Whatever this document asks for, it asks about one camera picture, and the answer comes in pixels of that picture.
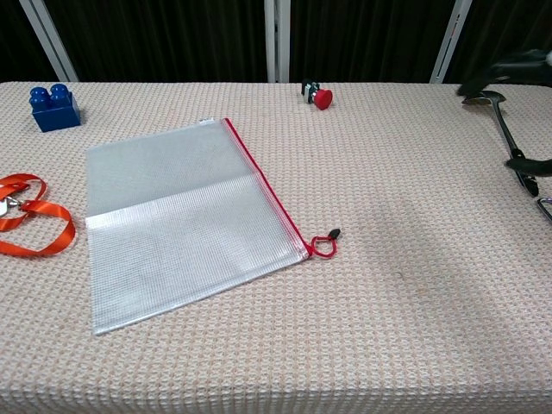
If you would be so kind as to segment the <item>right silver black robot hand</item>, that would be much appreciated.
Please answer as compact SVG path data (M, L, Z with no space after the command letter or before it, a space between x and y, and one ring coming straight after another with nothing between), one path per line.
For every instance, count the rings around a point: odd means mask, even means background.
M498 60L464 81L456 94L474 97L488 85L501 82L551 86L551 51L531 49ZM517 173L551 176L551 160L508 160L505 165Z

